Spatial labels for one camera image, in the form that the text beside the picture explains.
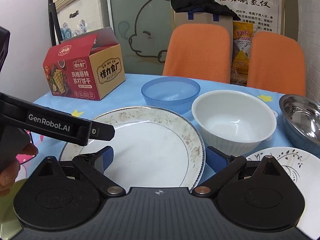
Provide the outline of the person's left hand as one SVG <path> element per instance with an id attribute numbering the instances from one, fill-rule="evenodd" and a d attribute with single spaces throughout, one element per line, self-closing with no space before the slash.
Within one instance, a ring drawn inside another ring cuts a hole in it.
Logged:
<path id="1" fill-rule="evenodd" d="M 22 155 L 37 155 L 39 150 L 35 145 L 29 143 L 25 148 L 22 150 L 20 154 Z M 15 179 L 18 176 L 20 171 L 20 162 L 15 159 L 11 162 L 2 172 L 0 176 L 0 192 L 1 197 L 4 197 L 10 193 L 10 188 L 15 182 Z"/>

